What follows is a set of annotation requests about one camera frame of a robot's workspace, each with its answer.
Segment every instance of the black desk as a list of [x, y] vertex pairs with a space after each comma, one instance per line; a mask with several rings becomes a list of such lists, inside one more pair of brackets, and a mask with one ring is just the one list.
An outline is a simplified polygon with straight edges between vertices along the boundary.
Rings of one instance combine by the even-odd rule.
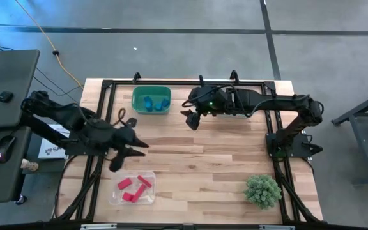
[[17, 200], [24, 182], [20, 165], [28, 149], [31, 129], [15, 126], [22, 115], [20, 105], [28, 94], [39, 53], [38, 50], [0, 52], [0, 92], [14, 93], [11, 102], [0, 102], [0, 139], [17, 130], [11, 159], [0, 164], [0, 202]]
[[20, 104], [28, 94], [39, 53], [38, 50], [0, 51], [0, 93], [13, 93], [10, 103], [0, 102], [0, 127], [19, 124]]
[[[11, 128], [0, 132], [0, 138], [9, 135], [16, 129]], [[0, 164], [0, 202], [18, 200], [25, 179], [20, 164], [28, 149], [31, 129], [22, 127], [13, 135], [17, 140], [13, 145], [11, 159], [5, 164]]]

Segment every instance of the green plant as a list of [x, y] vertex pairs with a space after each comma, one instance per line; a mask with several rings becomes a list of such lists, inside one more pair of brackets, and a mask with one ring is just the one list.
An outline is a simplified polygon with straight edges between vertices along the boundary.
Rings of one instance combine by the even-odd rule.
[[243, 191], [246, 200], [261, 209], [274, 207], [275, 203], [281, 199], [280, 188], [269, 175], [251, 176], [247, 179], [247, 186], [248, 189]]

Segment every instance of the computer mouse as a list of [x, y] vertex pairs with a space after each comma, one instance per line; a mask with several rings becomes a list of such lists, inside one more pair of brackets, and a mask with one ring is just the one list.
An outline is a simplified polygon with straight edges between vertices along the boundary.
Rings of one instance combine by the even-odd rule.
[[0, 140], [0, 163], [9, 161], [12, 155], [12, 146], [16, 138], [12, 135], [7, 135]]

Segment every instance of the gray floor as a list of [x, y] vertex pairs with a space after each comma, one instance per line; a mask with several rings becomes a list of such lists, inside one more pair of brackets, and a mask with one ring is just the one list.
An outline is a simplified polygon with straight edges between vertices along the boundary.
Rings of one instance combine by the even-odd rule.
[[[264, 29], [258, 0], [21, 1], [44, 26]], [[266, 0], [272, 29], [368, 30], [368, 0]], [[0, 24], [33, 25], [14, 1], [0, 0]], [[87, 77], [273, 79], [265, 35], [49, 34], [65, 66]], [[314, 157], [316, 186], [326, 221], [368, 227], [368, 175], [349, 124], [329, 121], [368, 98], [368, 36], [274, 36], [282, 80], [325, 105], [324, 122], [308, 128], [324, 151]], [[76, 85], [58, 67], [40, 33], [0, 32], [0, 45], [41, 51], [38, 67], [64, 90]], [[38, 73], [36, 77], [49, 84]], [[32, 89], [44, 89], [33, 82]], [[81, 91], [72, 97], [79, 99]], [[65, 104], [70, 99], [52, 97]], [[48, 220], [59, 175], [27, 176], [24, 206], [0, 204], [0, 224]]]

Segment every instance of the blue block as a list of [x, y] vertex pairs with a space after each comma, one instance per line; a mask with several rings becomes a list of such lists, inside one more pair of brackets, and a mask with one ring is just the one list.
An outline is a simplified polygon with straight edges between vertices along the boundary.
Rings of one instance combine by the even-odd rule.
[[156, 103], [156, 105], [154, 106], [154, 109], [157, 111], [161, 111], [163, 109], [161, 103]]
[[163, 107], [167, 107], [170, 105], [170, 101], [167, 99], [163, 99], [163, 102], [161, 104], [163, 105]]
[[144, 102], [149, 102], [151, 105], [153, 105], [153, 100], [149, 96], [144, 97]]
[[144, 105], [146, 106], [146, 110], [148, 112], [153, 111], [153, 101], [149, 96], [144, 97]]

